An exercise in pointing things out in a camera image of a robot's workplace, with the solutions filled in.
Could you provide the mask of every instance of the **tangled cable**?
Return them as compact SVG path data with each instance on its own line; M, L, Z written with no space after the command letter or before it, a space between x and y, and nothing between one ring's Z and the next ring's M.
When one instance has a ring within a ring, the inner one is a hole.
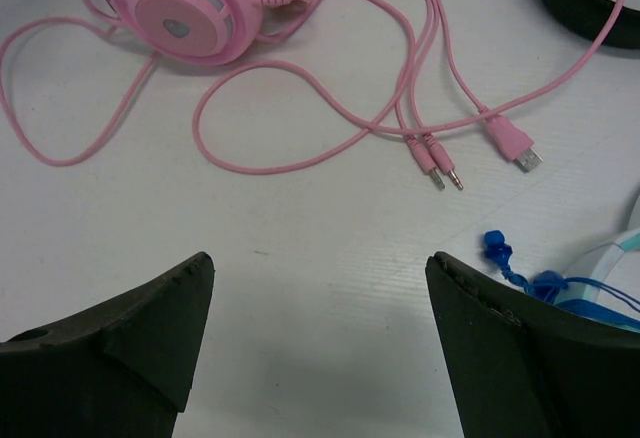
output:
M277 34L274 36L267 35L259 35L258 40L263 42L279 42L286 39L290 36L295 30L297 30L300 25L311 15L311 12L321 0L311 0L308 9L304 13L304 17L296 21L295 26L290 26L285 32L281 34ZM403 31L406 34L407 42L408 42L408 51L405 59L405 63L401 68L401 71L398 76L398 80L396 83L396 88L391 98L388 100L383 109L372 119L365 120L347 110L342 104L340 104L331 94L330 92L306 69L295 65L293 63L279 61L279 60L260 60L251 64L243 65L237 67L235 70L229 72L228 74L221 77L218 81L216 81L203 95L200 99L192 119L192 133L195 143L203 154L203 156L210 161L211 163L224 168L226 170L235 172L235 173L243 173L243 174L251 174L251 175L271 175L277 173L287 173L291 171L301 170L304 168L308 168L319 164L329 158L336 156L337 154L347 150L352 147L356 143L358 143L362 138L364 138L367 134L371 132L388 134L388 135L396 135L402 136L408 149L410 150L412 156L416 159L421 169L432 176L432 178L436 181L439 187L444 187L440 177L438 176L437 170L439 169L446 175L449 175L451 179L454 181L456 186L462 188L462 184L459 181L457 175L455 174L455 167L453 166L453 161L448 157L446 151L440 143L434 137L435 134L453 130L460 127L465 127L472 125L474 123L484 121L487 123L489 133L496 141L498 148L503 152L505 156L509 159L513 159L510 148L512 143L525 143L526 139L521 139L518 133L522 133L519 130L515 129L513 125L504 117L502 114L508 110L511 110L519 105L527 103L533 99L536 99L545 93L548 93L555 88L564 84L567 80L573 77L580 69L589 61L589 59L596 53L598 48L601 46L602 42L606 38L607 34L611 31L613 25L615 24L622 7L624 5L625 0L616 0L615 6L611 12L611 15L605 25L603 26L601 32L598 37L594 40L594 42L589 46L584 55L564 74L558 77L556 80L551 83L527 94L517 99L511 100L508 103L505 103L499 107L489 109L485 104L483 104L470 90L470 88L466 85L464 80L462 79L459 71L456 68L455 62L453 60L453 51L451 45L451 34L449 30L449 24L447 20L447 16L444 10L444 5L442 0L425 0L427 7L427 19L425 21L424 27L420 35L416 38L413 28L409 23L409 20L396 8L394 8L389 3L384 0L367 0L377 7L381 8L385 12L387 12L390 16L396 20ZM35 28L52 25L52 24L73 24L82 26L101 38L110 39L114 30L118 26L123 26L119 19L116 17L108 17L108 23L111 24L111 28L109 30L104 31L84 20L76 19L76 18L46 18L42 20L35 21L28 25L21 27L12 33L9 37L5 39L5 41L0 46L0 70L2 68L3 60L6 57L9 47L24 33L27 33ZM448 123L442 123L433 126L425 126L420 113L418 111L416 105L416 81L418 77L418 73L421 65L431 49L431 46L435 40L438 30L442 28L444 42L446 47L447 59L449 62L449 66L451 72L456 79L457 83L461 87L461 89L465 92L465 94L469 97L469 99L473 102L473 104L478 109L478 114L474 116L465 117L463 119L459 119L456 121L451 121ZM138 73L136 78L134 79L131 87L125 94L123 100L120 103L120 106L117 108L116 112L112 116L111 120L105 127L105 129L100 133L98 138L82 153L78 156L70 159L52 159L45 155L43 155L40 151L38 151L35 146L31 143L31 141L27 138L22 129L18 118L16 116L15 111L11 107L9 100L6 96L5 91L5 83L4 78L0 75L0 105L2 106L7 118L15 131L16 135L20 142L25 146L25 148L39 161L51 166L71 166L77 163L80 163L91 156L95 155L100 149L104 147L104 145L109 141L109 139L113 136L115 131L117 130L120 122L122 121L122 117L130 105L132 97L136 94L138 89L144 84L146 79L151 74L154 65L157 62L159 54L157 52L153 52L143 66L141 71ZM247 71L254 70L257 68L275 68L279 70L284 70L290 73L293 73L300 78L304 79L311 87L313 87L318 94L320 94L324 100L342 117L348 120L350 123L354 124L356 127L360 128L360 131L352 136L347 141L342 144L336 146L335 148L322 153L314 158L299 162L293 163L285 166L277 166L277 167L268 167L268 168L251 168L241 165L236 165L233 163L229 163L227 161L222 160L217 157L213 153L209 151L207 146L204 143L204 140L201 136L200 132L200 124L202 121L203 111L208 104L211 97L226 83L228 83L233 78L246 73ZM405 116L401 107L401 98L408 91L409 93L409 103L411 114L413 119L415 120L417 126L412 127L407 123ZM395 115L398 121L397 127L384 126L381 122L389 115L389 113L394 110Z

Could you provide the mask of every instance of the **pink usb plug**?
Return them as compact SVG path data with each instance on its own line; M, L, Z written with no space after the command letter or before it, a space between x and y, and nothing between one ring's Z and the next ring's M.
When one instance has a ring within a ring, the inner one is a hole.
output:
M515 161L525 172L542 163L542 158L533 149L533 140L509 118L498 115L486 120L486 124L487 133L508 161Z

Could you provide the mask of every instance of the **white and blue object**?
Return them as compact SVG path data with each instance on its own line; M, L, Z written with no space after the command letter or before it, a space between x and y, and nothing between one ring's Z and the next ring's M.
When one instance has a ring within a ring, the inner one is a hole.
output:
M509 265L513 250L499 230L486 233L484 243L484 256L500 268L510 283L528 295L584 318L640 332L639 320L596 303L598 293L603 290L640 313L640 300L605 283L626 253L640 250L640 197L631 212L627 231L588 250L569 266L564 276L545 271L530 281L515 273Z
M631 213L627 231L588 250L567 268L564 276L581 276L604 283L625 254L638 250L640 250L640 197ZM594 286L571 283L566 290L558 293L555 304L575 299L596 302L599 292L600 289Z

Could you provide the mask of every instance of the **white desk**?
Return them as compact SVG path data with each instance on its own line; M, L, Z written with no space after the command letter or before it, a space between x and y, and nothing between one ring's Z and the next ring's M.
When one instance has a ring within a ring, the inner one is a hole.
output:
M422 24L422 0L389 1ZM546 83L587 45L537 0L444 1L460 69L492 105ZM80 0L0 0L0 36L45 15L88 12ZM420 108L433 123L471 111L439 51L420 81ZM401 31L377 9L326 0L270 56L308 66L371 117L404 52ZM475 130L445 139L462 193L451 185L438 192L404 146L375 137L295 174L219 170L190 130L219 71L167 61L115 139L80 166L39 164L0 120L0 339L204 250L218 270L215 296L176 437L461 437L426 259L444 250L485 270L480 237L500 228L516 250L514 267L530 275L562 269L620 230L638 191L637 57L600 53L568 86L510 115L545 160L532 174L505 164ZM41 33L10 80L28 134L55 156L80 150L145 58L74 27ZM309 157L354 131L277 71L232 82L207 117L208 143L254 165ZM612 282L639 294L623 272Z

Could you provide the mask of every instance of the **black foam piece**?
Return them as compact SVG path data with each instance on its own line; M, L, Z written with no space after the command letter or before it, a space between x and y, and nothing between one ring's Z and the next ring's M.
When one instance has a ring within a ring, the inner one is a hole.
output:
M638 436L640 334L437 253L427 282L466 438Z
M613 11L611 0L542 0L550 13L574 33L593 41ZM640 11L624 7L605 45L640 48Z
M0 437L170 437L189 398L213 280L200 253L0 344Z

